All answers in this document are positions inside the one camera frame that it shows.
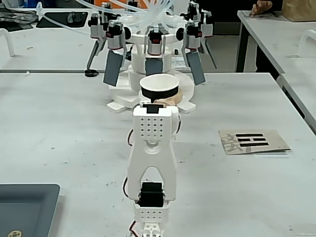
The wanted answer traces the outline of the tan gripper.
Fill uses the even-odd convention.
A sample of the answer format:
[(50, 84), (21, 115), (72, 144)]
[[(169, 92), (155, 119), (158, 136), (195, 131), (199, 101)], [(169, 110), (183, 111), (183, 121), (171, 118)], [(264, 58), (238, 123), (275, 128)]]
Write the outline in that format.
[[(175, 94), (174, 96), (170, 97), (170, 98), (165, 98), (165, 99), (157, 99), (153, 102), (153, 104), (160, 104), (163, 105), (164, 107), (168, 107), (168, 106), (176, 106), (178, 104), (181, 103), (183, 99), (183, 93), (182, 90), (179, 88), (177, 94)], [(146, 104), (149, 104), (150, 101), (149, 100), (140, 100), (140, 107), (143, 107)]]

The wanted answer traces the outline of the bystander hand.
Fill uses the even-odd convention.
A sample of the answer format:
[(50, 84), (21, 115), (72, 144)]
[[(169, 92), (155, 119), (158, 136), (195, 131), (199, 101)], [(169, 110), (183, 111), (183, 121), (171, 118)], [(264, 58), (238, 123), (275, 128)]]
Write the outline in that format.
[(260, 15), (268, 10), (270, 10), (273, 6), (273, 3), (268, 0), (258, 0), (252, 5), (252, 9), (250, 11), (249, 16)]

